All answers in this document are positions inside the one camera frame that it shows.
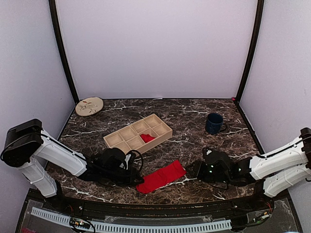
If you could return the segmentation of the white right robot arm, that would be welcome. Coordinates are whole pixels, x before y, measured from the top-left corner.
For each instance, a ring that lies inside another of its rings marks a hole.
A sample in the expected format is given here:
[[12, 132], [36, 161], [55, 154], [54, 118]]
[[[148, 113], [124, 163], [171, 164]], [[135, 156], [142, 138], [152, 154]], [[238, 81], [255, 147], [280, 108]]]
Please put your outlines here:
[[224, 183], [233, 186], [256, 184], [259, 192], [248, 199], [248, 207], [259, 210], [267, 197], [311, 176], [311, 130], [303, 128], [300, 136], [287, 145], [269, 153], [233, 162], [222, 151], [204, 148], [203, 160], [186, 167], [190, 176], [206, 183]]

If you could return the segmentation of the wooden compartment tray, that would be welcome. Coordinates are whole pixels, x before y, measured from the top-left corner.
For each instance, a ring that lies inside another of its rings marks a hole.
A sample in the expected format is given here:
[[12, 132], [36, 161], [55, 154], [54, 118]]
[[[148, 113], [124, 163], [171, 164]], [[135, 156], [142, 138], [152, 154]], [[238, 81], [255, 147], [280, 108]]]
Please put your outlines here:
[[118, 148], [124, 153], [137, 150], [141, 154], [170, 139], [173, 130], [156, 114], [104, 136], [108, 148]]

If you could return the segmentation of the plain red sock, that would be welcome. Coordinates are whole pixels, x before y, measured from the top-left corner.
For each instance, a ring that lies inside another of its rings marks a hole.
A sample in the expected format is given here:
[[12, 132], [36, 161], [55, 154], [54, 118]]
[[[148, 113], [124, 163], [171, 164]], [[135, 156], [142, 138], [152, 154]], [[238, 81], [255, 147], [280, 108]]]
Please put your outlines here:
[[175, 160], [168, 166], [143, 177], [144, 183], [138, 184], [136, 190], [143, 194], [151, 193], [183, 177], [186, 173], [180, 162]]

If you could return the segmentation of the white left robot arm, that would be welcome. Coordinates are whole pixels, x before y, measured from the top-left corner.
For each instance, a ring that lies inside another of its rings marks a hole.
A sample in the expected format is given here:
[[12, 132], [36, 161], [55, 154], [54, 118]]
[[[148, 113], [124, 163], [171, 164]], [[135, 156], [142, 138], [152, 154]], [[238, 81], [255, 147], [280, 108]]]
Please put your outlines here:
[[57, 211], [69, 207], [61, 195], [61, 187], [49, 176], [38, 158], [45, 159], [86, 182], [111, 182], [117, 186], [136, 186], [144, 183], [142, 168], [133, 166], [135, 157], [142, 158], [137, 150], [124, 153], [119, 148], [106, 149], [97, 159], [86, 158], [60, 143], [42, 127], [39, 119], [32, 119], [8, 130], [0, 159], [18, 169], [41, 194], [50, 198]]

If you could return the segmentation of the red snowflake santa sock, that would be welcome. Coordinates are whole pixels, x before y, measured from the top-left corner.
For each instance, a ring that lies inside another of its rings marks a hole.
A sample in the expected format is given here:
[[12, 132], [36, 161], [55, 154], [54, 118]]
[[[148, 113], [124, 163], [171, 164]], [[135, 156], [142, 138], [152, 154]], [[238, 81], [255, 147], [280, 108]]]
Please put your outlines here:
[[141, 134], [140, 135], [141, 139], [143, 140], [144, 143], [149, 143], [153, 141], [156, 137], [151, 136], [150, 134]]

